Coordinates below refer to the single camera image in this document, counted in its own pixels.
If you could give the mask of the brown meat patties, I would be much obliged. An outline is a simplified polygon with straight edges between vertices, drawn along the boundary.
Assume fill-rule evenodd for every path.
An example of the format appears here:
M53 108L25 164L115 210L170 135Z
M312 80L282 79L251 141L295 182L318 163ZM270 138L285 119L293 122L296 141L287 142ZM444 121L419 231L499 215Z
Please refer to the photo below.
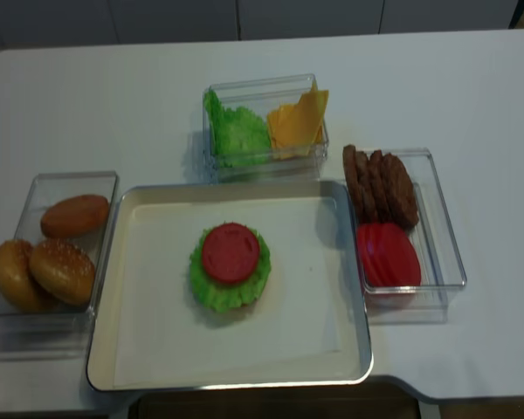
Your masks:
M416 194L398 156L380 149L367 155L347 145L342 150L342 164L359 224L394 223L404 230L417 226Z

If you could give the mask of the white metal-rimmed tray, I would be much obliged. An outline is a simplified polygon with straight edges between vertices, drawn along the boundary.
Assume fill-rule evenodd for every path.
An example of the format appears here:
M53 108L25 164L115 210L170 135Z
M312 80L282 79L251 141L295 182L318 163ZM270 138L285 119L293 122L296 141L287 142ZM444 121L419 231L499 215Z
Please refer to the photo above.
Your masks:
M141 186L114 219L86 376L102 392L346 385L374 359L335 181Z

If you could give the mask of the white paper tray liner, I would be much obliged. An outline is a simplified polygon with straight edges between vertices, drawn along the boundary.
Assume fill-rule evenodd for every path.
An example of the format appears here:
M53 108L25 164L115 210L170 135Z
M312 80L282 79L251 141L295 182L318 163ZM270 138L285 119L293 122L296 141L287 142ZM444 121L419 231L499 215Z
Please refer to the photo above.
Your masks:
M335 205L329 198L133 209L124 257L114 382L169 387L210 373L341 350L334 294ZM252 305L215 313L192 296L190 254L224 222L257 230L271 275Z

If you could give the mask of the clear plastic bun container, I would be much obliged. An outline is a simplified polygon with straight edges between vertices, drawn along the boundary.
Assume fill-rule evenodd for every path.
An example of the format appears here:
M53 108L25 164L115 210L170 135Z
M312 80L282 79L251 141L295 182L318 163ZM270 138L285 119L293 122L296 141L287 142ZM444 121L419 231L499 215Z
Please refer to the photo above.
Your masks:
M0 245L0 332L88 328L118 183L114 171L34 177L14 237Z

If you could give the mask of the clear lettuce cheese container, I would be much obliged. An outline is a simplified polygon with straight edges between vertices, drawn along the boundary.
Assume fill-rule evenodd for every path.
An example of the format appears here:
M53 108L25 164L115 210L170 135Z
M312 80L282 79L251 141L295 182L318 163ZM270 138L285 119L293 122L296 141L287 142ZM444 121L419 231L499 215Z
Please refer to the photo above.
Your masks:
M210 86L203 93L210 178L319 177L328 156L327 103L313 74Z

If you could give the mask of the red tomato slice stack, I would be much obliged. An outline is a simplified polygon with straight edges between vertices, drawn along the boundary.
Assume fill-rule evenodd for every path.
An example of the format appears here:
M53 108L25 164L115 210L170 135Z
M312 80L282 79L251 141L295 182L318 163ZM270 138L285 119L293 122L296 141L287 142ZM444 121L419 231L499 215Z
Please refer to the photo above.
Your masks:
M366 223L356 232L357 249L373 287L420 286L421 267L406 233L394 223Z

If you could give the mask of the sesame bun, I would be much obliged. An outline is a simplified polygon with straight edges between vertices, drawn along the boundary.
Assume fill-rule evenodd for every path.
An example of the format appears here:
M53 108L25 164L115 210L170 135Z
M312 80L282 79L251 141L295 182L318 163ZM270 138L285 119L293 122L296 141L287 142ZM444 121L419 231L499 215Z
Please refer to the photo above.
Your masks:
M0 293L21 312L49 312L59 301L33 278L29 267L32 249L22 239L0 244Z
M69 241L48 238L31 253L30 271L51 295L71 306L87 304L95 280L95 267L87 254Z

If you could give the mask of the orange bun bottom half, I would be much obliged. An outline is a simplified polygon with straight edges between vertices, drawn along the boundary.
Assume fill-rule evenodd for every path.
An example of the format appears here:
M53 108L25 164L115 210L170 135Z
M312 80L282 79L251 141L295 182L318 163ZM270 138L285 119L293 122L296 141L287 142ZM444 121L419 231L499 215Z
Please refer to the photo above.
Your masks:
M74 238L99 229L108 218L109 202L104 196L85 194L52 205L41 217L45 237Z

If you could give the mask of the green lettuce leaves in container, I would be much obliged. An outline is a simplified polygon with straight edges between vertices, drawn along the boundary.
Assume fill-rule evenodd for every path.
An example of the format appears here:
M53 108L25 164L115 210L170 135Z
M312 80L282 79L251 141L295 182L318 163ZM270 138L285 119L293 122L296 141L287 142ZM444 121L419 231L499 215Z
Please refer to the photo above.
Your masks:
M264 164L271 148L263 119L245 106L225 107L213 89L203 97L213 136L213 154L220 168Z

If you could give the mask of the clear patty tomato container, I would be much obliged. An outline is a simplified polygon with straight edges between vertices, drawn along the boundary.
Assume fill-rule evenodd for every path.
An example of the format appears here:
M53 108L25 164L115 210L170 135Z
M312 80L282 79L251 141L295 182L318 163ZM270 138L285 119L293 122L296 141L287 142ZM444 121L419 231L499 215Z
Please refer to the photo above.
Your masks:
M464 291L467 277L432 155L426 149L380 150L398 156L413 183L419 222L412 230L401 229L417 253L422 280L420 286L370 285L356 242L362 224L357 221L348 195L354 211L356 260L369 319L376 324L443 323L449 304Z

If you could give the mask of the yellow cheese slices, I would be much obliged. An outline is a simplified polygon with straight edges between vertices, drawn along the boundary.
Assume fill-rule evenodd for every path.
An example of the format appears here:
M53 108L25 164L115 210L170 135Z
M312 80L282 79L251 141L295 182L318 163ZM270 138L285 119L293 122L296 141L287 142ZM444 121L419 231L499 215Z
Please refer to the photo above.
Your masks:
M283 104L266 116L275 157L280 160L306 156L323 143L328 90L314 86L296 104Z

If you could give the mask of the green lettuce leaf on bun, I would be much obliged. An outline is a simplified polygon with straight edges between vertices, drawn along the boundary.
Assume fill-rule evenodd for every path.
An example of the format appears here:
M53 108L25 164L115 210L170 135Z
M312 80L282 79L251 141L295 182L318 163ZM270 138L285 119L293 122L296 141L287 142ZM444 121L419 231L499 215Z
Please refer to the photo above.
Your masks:
M190 254L190 288L195 299L202 306L217 313L227 313L249 306L261 297L272 271L271 253L260 233L246 226L255 234L260 244L258 265L246 281L237 285L220 284L206 273L201 262L203 241L214 227L203 231L195 249Z

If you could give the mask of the sesame bun top right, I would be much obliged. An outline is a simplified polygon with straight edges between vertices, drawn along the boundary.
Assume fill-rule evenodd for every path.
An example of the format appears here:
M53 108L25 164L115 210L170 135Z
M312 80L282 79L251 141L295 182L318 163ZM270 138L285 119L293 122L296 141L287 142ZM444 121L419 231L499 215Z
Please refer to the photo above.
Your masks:
M87 304L95 280L95 267L87 254L69 241L48 238L31 253L30 271L51 295L71 306Z

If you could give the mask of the sesame bun top left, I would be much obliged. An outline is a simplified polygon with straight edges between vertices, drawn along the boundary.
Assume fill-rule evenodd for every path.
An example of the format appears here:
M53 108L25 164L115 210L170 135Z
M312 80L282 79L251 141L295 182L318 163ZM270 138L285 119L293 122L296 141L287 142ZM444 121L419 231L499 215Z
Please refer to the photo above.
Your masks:
M49 312L59 301L33 278L29 267L32 249L22 239L0 244L0 293L21 312Z

